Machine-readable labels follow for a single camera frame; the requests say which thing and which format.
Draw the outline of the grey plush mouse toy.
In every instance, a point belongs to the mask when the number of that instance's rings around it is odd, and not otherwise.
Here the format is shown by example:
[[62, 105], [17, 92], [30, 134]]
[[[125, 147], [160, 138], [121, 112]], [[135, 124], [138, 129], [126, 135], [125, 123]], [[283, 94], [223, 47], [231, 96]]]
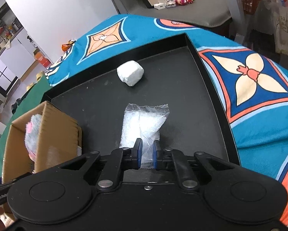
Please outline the grey plush mouse toy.
[[36, 160], [41, 117], [41, 114], [32, 115], [30, 121], [26, 124], [25, 128], [25, 147], [28, 151], [29, 158], [33, 162], [35, 162]]

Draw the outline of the orange gift bag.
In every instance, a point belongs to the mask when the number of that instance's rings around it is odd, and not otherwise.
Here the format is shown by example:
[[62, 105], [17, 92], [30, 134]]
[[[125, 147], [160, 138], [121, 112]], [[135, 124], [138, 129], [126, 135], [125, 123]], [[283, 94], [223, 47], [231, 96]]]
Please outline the orange gift bag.
[[76, 40], [69, 40], [67, 43], [61, 45], [61, 49], [63, 52], [66, 52], [69, 48], [71, 48]]

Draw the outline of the red round toy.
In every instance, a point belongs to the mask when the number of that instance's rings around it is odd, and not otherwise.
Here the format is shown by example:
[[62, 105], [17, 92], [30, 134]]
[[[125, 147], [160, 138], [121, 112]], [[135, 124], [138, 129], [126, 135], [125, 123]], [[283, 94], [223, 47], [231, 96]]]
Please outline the red round toy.
[[184, 6], [187, 4], [192, 4], [194, 0], [175, 0], [176, 5]]

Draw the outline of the blue patterned blanket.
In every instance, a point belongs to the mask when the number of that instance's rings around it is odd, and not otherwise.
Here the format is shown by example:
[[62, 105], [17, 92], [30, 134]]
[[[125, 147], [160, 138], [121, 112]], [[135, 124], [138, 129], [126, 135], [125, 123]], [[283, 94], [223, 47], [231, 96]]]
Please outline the blue patterned blanket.
[[[51, 86], [129, 49], [185, 33], [213, 80], [244, 168], [288, 193], [288, 71], [210, 31], [167, 19], [113, 16], [80, 37], [45, 72]], [[288, 202], [281, 216], [288, 227]]]

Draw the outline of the white soft block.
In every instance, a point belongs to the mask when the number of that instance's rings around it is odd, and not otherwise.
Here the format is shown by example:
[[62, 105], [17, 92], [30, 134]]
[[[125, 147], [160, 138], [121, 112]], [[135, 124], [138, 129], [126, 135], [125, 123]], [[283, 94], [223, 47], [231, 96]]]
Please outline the white soft block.
[[116, 71], [121, 82], [127, 84], [129, 87], [133, 87], [139, 82], [145, 72], [143, 67], [134, 60], [121, 64], [117, 67]]

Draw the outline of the clear plastic bag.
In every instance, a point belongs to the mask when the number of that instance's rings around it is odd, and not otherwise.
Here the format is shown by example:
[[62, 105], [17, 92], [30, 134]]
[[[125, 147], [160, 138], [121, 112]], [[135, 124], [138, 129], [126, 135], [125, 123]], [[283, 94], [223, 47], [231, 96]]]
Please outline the clear plastic bag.
[[160, 140], [159, 130], [167, 120], [167, 104], [139, 106], [128, 104], [124, 111], [120, 148], [132, 148], [136, 139], [142, 140], [141, 168], [153, 168], [153, 143]]

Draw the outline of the yellow slipper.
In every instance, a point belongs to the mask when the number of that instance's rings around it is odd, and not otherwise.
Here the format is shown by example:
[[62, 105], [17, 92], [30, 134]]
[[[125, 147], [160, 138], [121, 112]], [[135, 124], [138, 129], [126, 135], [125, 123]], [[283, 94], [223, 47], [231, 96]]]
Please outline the yellow slipper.
[[28, 92], [29, 90], [32, 89], [32, 87], [34, 87], [35, 83], [32, 82], [31, 84], [29, 84], [27, 87], [26, 87], [26, 91]]
[[40, 71], [39, 73], [36, 74], [36, 81], [38, 82], [43, 76], [44, 76], [44, 72]]

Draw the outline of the orange basket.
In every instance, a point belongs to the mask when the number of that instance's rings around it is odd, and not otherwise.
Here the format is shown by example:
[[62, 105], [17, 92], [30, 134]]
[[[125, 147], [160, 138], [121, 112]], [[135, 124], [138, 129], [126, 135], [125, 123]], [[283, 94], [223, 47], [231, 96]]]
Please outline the orange basket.
[[241, 0], [244, 13], [254, 15], [261, 0]]

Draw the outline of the brown cardboard box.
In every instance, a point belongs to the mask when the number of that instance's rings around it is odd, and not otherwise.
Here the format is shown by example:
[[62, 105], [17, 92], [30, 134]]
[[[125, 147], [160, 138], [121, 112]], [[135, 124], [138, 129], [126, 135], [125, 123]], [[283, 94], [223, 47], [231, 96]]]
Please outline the brown cardboard box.
[[[41, 115], [41, 123], [33, 161], [24, 138], [26, 124], [36, 114]], [[3, 157], [2, 183], [73, 159], [78, 156], [79, 146], [82, 146], [82, 129], [78, 122], [45, 101], [11, 123]]]

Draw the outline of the white kitchen cabinet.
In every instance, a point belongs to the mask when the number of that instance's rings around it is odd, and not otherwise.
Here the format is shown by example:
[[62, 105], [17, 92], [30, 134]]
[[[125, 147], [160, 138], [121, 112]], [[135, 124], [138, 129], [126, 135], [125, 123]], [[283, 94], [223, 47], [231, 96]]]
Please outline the white kitchen cabinet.
[[17, 79], [36, 62], [37, 44], [5, 0], [0, 0], [0, 94], [6, 96]]

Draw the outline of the black shallow tray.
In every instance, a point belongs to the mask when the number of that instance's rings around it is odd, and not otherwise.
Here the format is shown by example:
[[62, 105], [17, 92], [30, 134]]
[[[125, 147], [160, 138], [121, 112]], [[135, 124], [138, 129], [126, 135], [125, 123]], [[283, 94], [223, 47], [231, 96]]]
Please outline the black shallow tray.
[[[133, 87], [121, 82], [117, 67], [134, 60], [144, 69]], [[186, 34], [145, 44], [95, 64], [44, 93], [83, 131], [82, 148], [110, 154], [119, 147], [128, 104], [167, 104], [160, 129], [164, 148], [186, 155], [203, 151], [240, 164], [225, 110], [205, 65]]]

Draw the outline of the small white box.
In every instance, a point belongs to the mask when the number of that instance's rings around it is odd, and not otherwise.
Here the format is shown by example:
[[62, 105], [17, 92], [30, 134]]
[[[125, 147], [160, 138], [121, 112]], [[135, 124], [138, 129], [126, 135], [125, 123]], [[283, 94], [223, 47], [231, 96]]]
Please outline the small white box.
[[153, 6], [157, 10], [161, 10], [161, 9], [165, 9], [166, 8], [166, 5], [164, 3], [156, 3]]

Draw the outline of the green cloth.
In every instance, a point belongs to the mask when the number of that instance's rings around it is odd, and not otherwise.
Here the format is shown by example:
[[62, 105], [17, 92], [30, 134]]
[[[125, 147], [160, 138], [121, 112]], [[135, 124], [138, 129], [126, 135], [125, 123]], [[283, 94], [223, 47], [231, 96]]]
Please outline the green cloth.
[[16, 112], [12, 115], [10, 120], [8, 121], [6, 128], [0, 137], [0, 177], [2, 175], [2, 165], [3, 165], [3, 157], [5, 144], [7, 141], [7, 136], [9, 133], [9, 129], [13, 120], [19, 118], [26, 112], [31, 109], [34, 109], [37, 105], [40, 104], [43, 94], [48, 91], [51, 86], [48, 83], [48, 80], [45, 76], [42, 76], [41, 79], [35, 84], [27, 94], [26, 98], [21, 102], [21, 104], [16, 109]]

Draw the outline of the orange cardboard box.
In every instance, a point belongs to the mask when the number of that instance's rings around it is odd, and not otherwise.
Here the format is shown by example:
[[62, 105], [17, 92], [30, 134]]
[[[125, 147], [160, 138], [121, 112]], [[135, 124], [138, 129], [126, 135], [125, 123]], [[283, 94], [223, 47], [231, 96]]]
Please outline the orange cardboard box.
[[45, 68], [51, 64], [50, 60], [40, 51], [40, 49], [36, 49], [33, 53], [34, 58]]

